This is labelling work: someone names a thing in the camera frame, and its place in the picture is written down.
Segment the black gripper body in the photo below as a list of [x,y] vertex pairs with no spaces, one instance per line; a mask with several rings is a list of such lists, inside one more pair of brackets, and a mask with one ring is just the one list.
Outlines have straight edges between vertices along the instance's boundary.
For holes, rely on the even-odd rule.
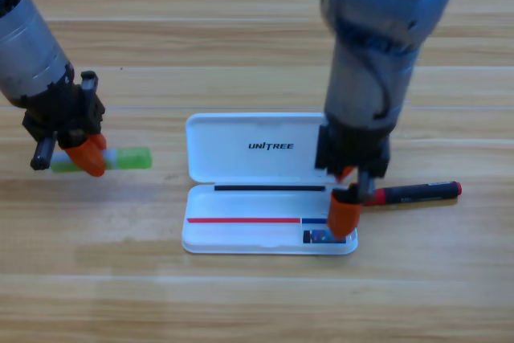
[[383,178],[390,162],[392,127],[381,129],[353,128],[328,120],[319,127],[315,168],[334,177],[342,177],[344,169],[357,170],[357,186],[351,199],[364,202],[372,198],[377,178]]
[[32,169],[49,169],[56,146],[65,151],[101,133],[105,107],[96,94],[98,76],[84,71],[81,78],[80,84],[74,84],[64,76],[43,92],[22,97],[22,125],[37,142]]

